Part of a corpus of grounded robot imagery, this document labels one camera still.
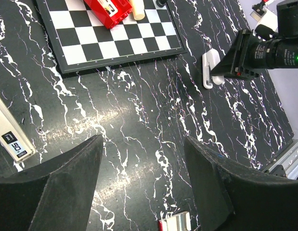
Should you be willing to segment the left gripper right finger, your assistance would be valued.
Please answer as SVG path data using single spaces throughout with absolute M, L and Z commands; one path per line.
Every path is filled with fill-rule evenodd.
M 184 142 L 203 231 L 298 231 L 298 180 L 267 174 L 187 137 Z

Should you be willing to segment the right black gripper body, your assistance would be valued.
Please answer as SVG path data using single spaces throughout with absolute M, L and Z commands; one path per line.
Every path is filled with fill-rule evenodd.
M 232 78 L 255 79 L 261 75 L 261 61 L 267 48 L 266 41 L 248 29 L 239 31 L 234 42 Z

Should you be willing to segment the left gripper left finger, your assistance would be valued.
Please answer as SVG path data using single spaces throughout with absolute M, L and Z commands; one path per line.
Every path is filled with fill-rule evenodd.
M 0 231 L 84 231 L 103 137 L 95 135 L 37 166 L 0 177 Z

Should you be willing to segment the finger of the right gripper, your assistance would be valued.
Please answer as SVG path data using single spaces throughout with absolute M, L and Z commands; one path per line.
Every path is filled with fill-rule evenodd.
M 236 68 L 239 67 L 239 59 L 240 39 L 239 36 L 237 36 L 236 39 L 233 41 L 227 54 L 210 71 L 210 75 L 223 77 L 240 77 L 239 71 L 236 71 Z

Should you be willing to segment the white plastic stapler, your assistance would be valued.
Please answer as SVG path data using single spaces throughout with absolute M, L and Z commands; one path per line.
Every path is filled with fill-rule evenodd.
M 219 53 L 216 49 L 210 49 L 202 55 L 202 77 L 203 87 L 212 89 L 213 85 L 221 85 L 224 83 L 224 76 L 212 75 L 211 70 L 221 61 Z

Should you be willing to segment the grey metal stapler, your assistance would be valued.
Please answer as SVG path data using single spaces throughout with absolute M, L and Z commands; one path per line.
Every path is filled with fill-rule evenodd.
M 0 143 L 16 163 L 33 156 L 36 150 L 12 113 L 0 98 Z

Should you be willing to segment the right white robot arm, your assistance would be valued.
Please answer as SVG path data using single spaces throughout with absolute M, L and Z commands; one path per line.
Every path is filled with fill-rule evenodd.
M 276 9 L 277 29 L 239 30 L 226 55 L 210 68 L 211 77 L 250 81 L 263 69 L 298 69 L 298 0 L 284 0 Z

